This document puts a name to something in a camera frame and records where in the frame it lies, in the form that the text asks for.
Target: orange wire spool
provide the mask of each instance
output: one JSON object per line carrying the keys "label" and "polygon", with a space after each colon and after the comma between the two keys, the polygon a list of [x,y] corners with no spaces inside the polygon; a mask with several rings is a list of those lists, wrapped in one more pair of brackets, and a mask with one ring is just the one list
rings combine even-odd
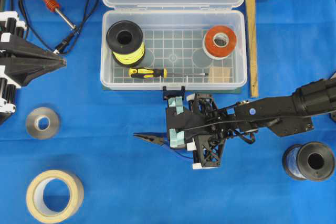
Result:
{"label": "orange wire spool", "polygon": [[214,26],[205,35],[203,49],[206,55],[215,60],[229,56],[237,45],[235,32],[227,26]]}

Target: cable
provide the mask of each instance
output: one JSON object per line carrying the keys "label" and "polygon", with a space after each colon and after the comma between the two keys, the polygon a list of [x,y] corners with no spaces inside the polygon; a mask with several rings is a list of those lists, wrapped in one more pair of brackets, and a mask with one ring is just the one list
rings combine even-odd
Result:
{"label": "cable", "polygon": [[[314,114],[315,115],[325,115],[325,114],[329,114],[332,112],[336,112],[336,110],[334,111],[330,111],[330,112],[326,112],[326,113],[319,113],[319,114]],[[255,121],[259,121],[259,120],[270,120],[270,119],[277,119],[277,118],[310,118],[312,117],[312,115],[280,115],[280,116],[270,116],[268,118],[254,118],[253,122]],[[191,131],[191,130],[195,130],[195,129],[200,129],[200,128],[205,128],[205,127],[209,127],[212,125],[216,125],[216,124],[221,124],[221,123],[239,123],[239,122],[246,122],[248,121],[247,119],[240,119],[240,120],[223,120],[223,121],[219,121],[219,122],[215,122],[215,123],[209,123],[209,124],[204,124],[201,126],[196,126],[196,127],[191,127],[191,128],[186,128],[186,129],[181,129],[180,131]]]}
{"label": "cable", "polygon": [[[65,39],[63,39],[63,41],[56,46],[56,50],[59,52],[60,55],[67,55],[69,54],[72,49],[74,48],[78,38],[79,38],[79,35],[81,34],[81,31],[83,29],[83,25],[84,23],[91,17],[91,15],[93,14],[93,12],[96,10],[97,6],[98,6],[98,3],[99,3],[99,0],[96,0],[94,5],[93,5],[93,8],[91,9],[91,11],[88,12],[88,8],[89,8],[89,4],[90,4],[90,1],[91,0],[86,0],[86,4],[85,4],[85,8],[84,8],[84,12],[83,12],[83,18],[82,18],[82,21],[80,22],[80,24],[76,27],[75,30],[73,30]],[[26,35],[25,35],[25,38],[27,39],[28,37],[28,34],[29,34],[29,30],[36,36],[36,38],[50,51],[54,51],[54,49],[49,46],[42,38],[41,36],[37,33],[37,31],[34,30],[34,28],[32,27],[31,23],[29,22],[29,18],[28,18],[28,15],[27,15],[27,12],[26,12],[26,8],[25,8],[25,3],[24,3],[24,0],[19,0],[18,1],[18,7],[19,7],[19,10],[20,12],[22,13],[24,19],[25,19],[25,22],[26,22],[26,25],[27,25],[27,31],[26,31]],[[11,10],[14,10],[14,0],[10,0],[10,9]]]}
{"label": "cable", "polygon": [[174,150],[174,149],[172,149],[174,152],[176,152],[179,156],[181,156],[181,157],[184,157],[184,158],[189,158],[189,159],[194,159],[193,157],[188,157],[188,156],[184,156],[184,155],[182,155],[181,153],[179,153],[177,150]]}

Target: yellow wire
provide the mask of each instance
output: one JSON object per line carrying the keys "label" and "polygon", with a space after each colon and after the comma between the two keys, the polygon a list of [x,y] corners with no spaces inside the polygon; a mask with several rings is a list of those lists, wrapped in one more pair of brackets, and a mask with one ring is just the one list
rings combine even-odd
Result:
{"label": "yellow wire", "polygon": [[135,52],[129,54],[129,55],[121,55],[113,52],[115,58],[124,65],[131,65],[133,63],[136,63],[138,60],[140,60],[145,52],[145,45],[144,43],[141,43],[141,46],[136,50]]}

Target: blue cloth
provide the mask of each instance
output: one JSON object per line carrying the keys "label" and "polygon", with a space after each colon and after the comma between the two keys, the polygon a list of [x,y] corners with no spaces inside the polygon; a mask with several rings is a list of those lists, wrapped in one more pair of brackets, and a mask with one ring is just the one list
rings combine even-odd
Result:
{"label": "blue cloth", "polygon": [[[75,23],[85,0],[59,0]],[[335,0],[257,0],[260,97],[289,95],[336,71]],[[30,20],[56,45],[68,26],[39,0],[26,2]],[[17,92],[17,112],[0,127],[2,223],[37,223],[25,194],[47,169],[80,177],[85,198],[65,223],[335,223],[335,174],[325,182],[298,182],[282,168],[293,144],[322,141],[336,151],[329,116],[313,118],[315,130],[279,138],[261,129],[257,141],[225,146],[222,167],[192,170],[167,150],[135,139],[133,132],[164,132],[161,92],[103,91],[100,83],[102,15],[99,7],[83,29],[68,67],[34,80]],[[29,40],[41,45],[34,36]],[[222,107],[249,97],[216,94]],[[53,108],[61,118],[51,140],[33,140],[29,112]]]}

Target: screwdriver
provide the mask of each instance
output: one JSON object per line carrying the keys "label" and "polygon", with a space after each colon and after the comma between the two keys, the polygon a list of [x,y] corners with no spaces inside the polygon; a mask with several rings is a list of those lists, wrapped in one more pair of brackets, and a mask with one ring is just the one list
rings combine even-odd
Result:
{"label": "screwdriver", "polygon": [[60,11],[60,5],[56,0],[43,0],[48,9],[54,13],[56,12],[70,27],[72,30],[74,30],[76,28],[76,26],[68,19],[67,16],[64,15],[64,13],[62,13]]}
{"label": "screwdriver", "polygon": [[130,68],[128,74],[131,78],[139,78],[139,79],[148,79],[154,77],[184,77],[184,76],[192,76],[192,77],[204,77],[208,76],[208,73],[168,73],[167,69],[158,69],[158,68]]}

